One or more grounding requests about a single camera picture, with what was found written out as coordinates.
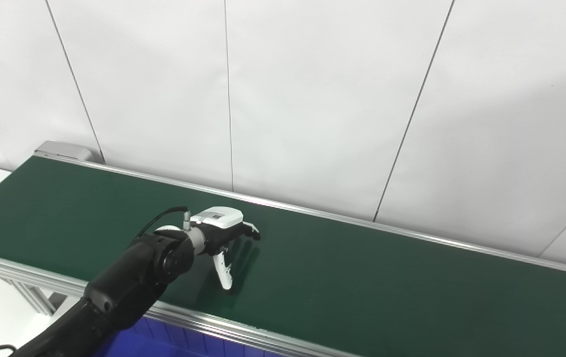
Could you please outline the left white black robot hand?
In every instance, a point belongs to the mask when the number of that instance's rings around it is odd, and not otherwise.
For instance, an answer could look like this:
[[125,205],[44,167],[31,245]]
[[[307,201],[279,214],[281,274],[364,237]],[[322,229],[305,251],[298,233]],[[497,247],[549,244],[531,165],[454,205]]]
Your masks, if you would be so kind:
[[233,286],[231,264],[226,262],[228,245],[239,237],[261,240],[258,228],[244,221],[244,213],[229,206],[213,206],[185,219],[184,230],[194,246],[195,255],[209,255],[221,283],[229,291]]

